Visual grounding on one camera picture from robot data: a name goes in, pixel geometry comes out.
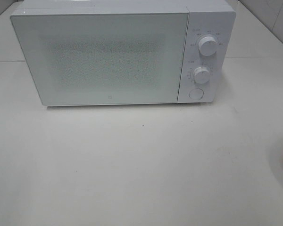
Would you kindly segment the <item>round white door button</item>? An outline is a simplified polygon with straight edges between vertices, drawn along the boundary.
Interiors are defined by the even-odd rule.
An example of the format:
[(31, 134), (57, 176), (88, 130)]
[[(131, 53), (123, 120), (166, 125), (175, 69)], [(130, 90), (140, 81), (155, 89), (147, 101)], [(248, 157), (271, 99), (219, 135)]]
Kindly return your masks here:
[(189, 97), (192, 100), (199, 101), (203, 98), (203, 96), (204, 96), (204, 91), (200, 88), (195, 88), (189, 92)]

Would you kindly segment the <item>lower white timer knob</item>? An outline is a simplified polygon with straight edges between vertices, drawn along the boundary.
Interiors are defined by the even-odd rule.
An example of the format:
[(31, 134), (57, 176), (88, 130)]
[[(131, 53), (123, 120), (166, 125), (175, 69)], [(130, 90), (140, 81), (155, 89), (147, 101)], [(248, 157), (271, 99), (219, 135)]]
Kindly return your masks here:
[(193, 80), (197, 84), (205, 84), (210, 80), (211, 70), (207, 66), (200, 66), (193, 72)]

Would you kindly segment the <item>upper white power knob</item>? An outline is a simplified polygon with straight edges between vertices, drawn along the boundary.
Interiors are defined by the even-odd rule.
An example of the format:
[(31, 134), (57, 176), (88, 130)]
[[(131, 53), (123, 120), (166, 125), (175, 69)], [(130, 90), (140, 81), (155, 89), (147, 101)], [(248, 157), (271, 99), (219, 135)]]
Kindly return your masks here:
[(218, 39), (212, 34), (201, 37), (198, 41), (199, 52), (203, 56), (211, 56), (216, 53), (218, 47)]

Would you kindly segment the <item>white microwave oven body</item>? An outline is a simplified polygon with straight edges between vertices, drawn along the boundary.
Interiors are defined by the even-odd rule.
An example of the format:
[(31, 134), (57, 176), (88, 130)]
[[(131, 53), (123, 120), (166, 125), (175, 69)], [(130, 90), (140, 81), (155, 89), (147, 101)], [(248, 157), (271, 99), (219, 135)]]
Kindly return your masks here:
[[(177, 13), (188, 14), (188, 22), (178, 97), (173, 104), (212, 102), (236, 18), (235, 11), (224, 0), (25, 0), (10, 20), (12, 16)], [(199, 39), (207, 34), (218, 39), (217, 51), (211, 56), (203, 56), (198, 49)], [(192, 72), (200, 66), (211, 70), (210, 80), (205, 84), (193, 80)], [(195, 88), (204, 91), (199, 101), (189, 97)]]

